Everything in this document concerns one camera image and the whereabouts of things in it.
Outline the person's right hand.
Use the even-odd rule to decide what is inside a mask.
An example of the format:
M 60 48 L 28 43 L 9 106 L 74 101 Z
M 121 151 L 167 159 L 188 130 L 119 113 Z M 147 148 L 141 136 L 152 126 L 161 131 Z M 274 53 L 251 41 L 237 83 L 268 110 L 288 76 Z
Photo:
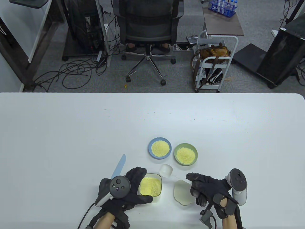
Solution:
M 235 215 L 238 202 L 229 194 L 231 186 L 226 179 L 215 179 L 199 173 L 188 173 L 186 179 L 192 182 L 190 193 L 201 207 L 212 204 L 221 219 Z

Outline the person's left hand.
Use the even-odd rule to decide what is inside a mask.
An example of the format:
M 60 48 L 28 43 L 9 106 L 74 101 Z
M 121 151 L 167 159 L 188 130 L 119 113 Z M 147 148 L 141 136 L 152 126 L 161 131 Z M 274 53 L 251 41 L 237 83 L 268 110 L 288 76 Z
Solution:
M 134 208 L 136 205 L 145 205 L 153 201 L 153 197 L 150 195 L 137 195 L 138 188 L 141 181 L 147 174 L 147 169 L 136 167 L 128 171 L 125 175 L 126 179 L 130 182 L 130 190 L 128 194 L 123 198 L 109 199 L 101 208 L 105 212 L 109 212 L 112 215 L 117 215 L 120 212 L 124 212 Z

